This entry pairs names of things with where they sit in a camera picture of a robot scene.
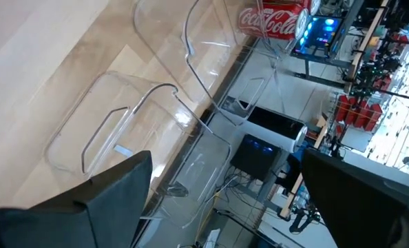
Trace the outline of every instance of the coca-cola logo text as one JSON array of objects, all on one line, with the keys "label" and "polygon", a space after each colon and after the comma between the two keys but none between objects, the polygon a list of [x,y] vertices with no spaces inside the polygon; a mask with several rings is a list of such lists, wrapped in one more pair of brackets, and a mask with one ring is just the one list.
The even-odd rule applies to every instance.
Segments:
[{"label": "coca-cola logo text", "polygon": [[[267,33],[293,34],[298,16],[289,10],[264,9],[264,29]],[[246,8],[240,13],[239,24],[242,29],[261,32],[260,11],[256,8]]]}]

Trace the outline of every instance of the coca-cola sign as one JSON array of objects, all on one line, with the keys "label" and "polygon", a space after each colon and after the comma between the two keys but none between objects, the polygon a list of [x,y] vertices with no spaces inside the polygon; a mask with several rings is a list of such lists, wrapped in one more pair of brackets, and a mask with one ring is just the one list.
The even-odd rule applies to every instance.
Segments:
[{"label": "coca-cola sign", "polygon": [[293,39],[300,12],[292,6],[279,6],[282,8],[264,8],[263,14],[257,8],[245,8],[241,11],[238,24],[245,34],[278,39]]}]

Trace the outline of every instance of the light wood panel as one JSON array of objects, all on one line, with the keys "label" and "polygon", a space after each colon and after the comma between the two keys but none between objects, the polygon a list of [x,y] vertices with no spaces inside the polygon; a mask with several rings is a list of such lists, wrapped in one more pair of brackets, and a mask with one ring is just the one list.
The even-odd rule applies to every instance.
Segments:
[{"label": "light wood panel", "polygon": [[[133,28],[135,1],[19,4],[0,2],[0,14],[11,17],[0,18],[0,206],[30,207],[79,182],[53,169],[44,153],[99,75],[118,70],[175,82]],[[220,55],[206,54],[206,61]],[[222,65],[218,82],[229,67]],[[189,89],[204,94],[195,81],[188,82]],[[198,114],[209,104],[185,101]]]}]

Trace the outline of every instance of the blue light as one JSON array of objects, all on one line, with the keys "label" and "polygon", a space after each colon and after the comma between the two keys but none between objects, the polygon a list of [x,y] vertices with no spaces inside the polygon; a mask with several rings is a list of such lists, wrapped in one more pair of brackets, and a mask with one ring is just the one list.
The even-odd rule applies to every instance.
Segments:
[{"label": "blue light", "polygon": [[333,27],[325,27],[324,30],[327,31],[327,32],[333,32],[334,28]]},{"label": "blue light", "polygon": [[326,24],[327,24],[327,25],[333,25],[333,24],[335,24],[335,20],[333,20],[333,19],[327,19],[327,20],[326,20]]}]

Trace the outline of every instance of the wooden floor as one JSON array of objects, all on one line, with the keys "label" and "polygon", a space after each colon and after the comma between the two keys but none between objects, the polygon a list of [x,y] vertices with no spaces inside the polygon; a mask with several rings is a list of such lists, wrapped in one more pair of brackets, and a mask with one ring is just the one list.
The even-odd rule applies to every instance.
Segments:
[{"label": "wooden floor", "polygon": [[[174,14],[185,10],[185,1],[165,2],[172,4],[161,8],[158,1],[146,0],[143,13],[149,15],[147,19],[156,19],[161,10]],[[229,4],[233,10],[240,5],[239,1],[228,2],[233,3]],[[226,41],[233,36],[228,33],[227,19],[219,16],[221,1],[214,3],[199,6],[202,14],[191,24],[192,41],[204,41],[200,35],[205,32],[200,29],[212,30],[214,23],[222,31],[210,39]],[[177,44],[182,42],[178,23],[139,23],[144,32],[157,34],[144,43],[133,25],[135,8],[135,0],[0,1],[0,207],[30,207],[80,182],[51,166],[46,147],[76,103],[108,70],[174,83],[187,91],[180,97],[196,114],[209,105],[184,59],[181,63],[174,60],[177,57],[169,43],[161,42],[163,35],[177,37]],[[209,46],[197,47],[193,61],[202,75],[212,72],[214,78],[207,80],[211,93],[234,60],[232,49],[237,47],[230,48],[227,54]]]}]

